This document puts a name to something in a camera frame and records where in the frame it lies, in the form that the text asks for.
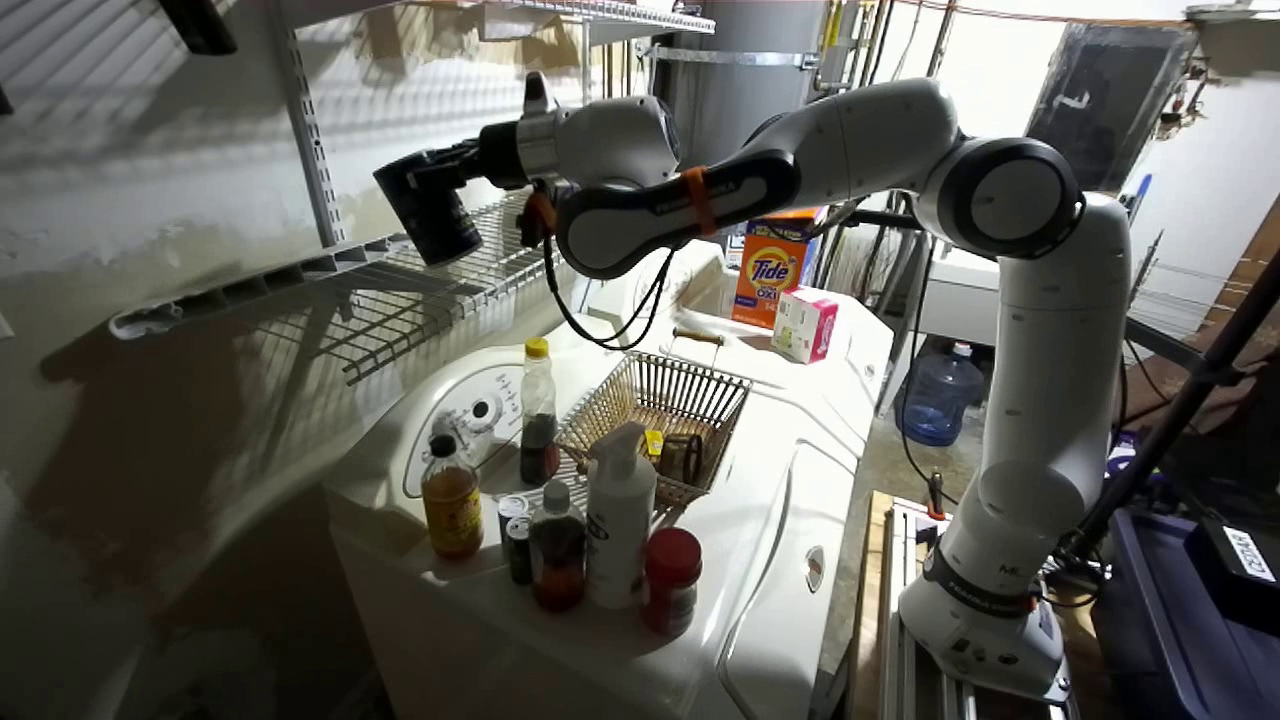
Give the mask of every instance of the label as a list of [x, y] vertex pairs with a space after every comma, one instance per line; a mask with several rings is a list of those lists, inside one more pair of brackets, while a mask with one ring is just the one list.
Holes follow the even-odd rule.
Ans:
[[1226, 536], [1226, 542], [1236, 546], [1236, 561], [1244, 564], [1244, 573], [1248, 573], [1251, 578], [1274, 583], [1264, 552], [1251, 542], [1248, 533], [1222, 527], [1222, 536]]

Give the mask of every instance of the blue bottle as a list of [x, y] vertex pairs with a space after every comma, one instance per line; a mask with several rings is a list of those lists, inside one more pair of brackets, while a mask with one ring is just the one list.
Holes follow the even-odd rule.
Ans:
[[897, 429], [926, 447], [955, 442], [965, 407], [979, 405], [983, 373], [973, 364], [968, 345], [952, 351], [925, 351], [897, 399]]

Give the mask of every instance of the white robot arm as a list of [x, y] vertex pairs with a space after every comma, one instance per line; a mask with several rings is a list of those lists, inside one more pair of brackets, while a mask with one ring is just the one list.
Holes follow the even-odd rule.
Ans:
[[549, 227], [582, 276], [787, 205], [914, 191], [926, 227], [1001, 260], [983, 463], [899, 619], [960, 679], [1056, 699], [1063, 638], [1039, 573], [1098, 492], [1129, 296], [1129, 219], [1074, 188], [1036, 141], [968, 141], [937, 83], [826, 97], [764, 125], [736, 157], [685, 168], [656, 104], [493, 125], [477, 145], [374, 173], [425, 257], [455, 257], [452, 216], [425, 216], [466, 174], [543, 184]]

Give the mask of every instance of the metal pole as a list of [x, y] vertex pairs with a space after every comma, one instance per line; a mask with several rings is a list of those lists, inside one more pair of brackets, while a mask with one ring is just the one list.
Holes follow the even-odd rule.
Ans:
[[1273, 302], [1280, 298], [1280, 257], [1267, 260], [1260, 279], [1238, 298], [1236, 317], [1222, 323], [1222, 331], [1209, 345], [1187, 382], [1174, 393], [1163, 424], [1151, 430], [1151, 438], [1134, 453], [1134, 459], [1105, 488], [1105, 496], [1091, 504], [1085, 524], [1067, 536], [1067, 561], [1085, 561], [1107, 533], [1107, 519], [1116, 509], [1124, 509], [1157, 470], [1157, 463], [1166, 456], [1166, 447], [1185, 437], [1185, 429], [1203, 407], [1209, 393], [1233, 373], [1238, 349], [1251, 341], [1251, 331], [1273, 317]]

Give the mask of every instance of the shelf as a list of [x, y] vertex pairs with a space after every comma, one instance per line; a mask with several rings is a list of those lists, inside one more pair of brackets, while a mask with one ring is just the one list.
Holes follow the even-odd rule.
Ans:
[[[291, 0], [291, 26], [325, 24], [336, 15], [357, 15], [370, 8], [392, 8], [400, 0]], [[433, 0], [436, 8], [478, 8], [482, 0]], [[714, 31], [714, 18], [708, 15], [685, 15], [685, 13], [656, 13], [634, 8], [623, 0], [493, 0], [497, 8], [529, 8], [529, 13], [553, 13], [565, 18], [592, 24], [592, 35], [656, 35], [656, 31]]]

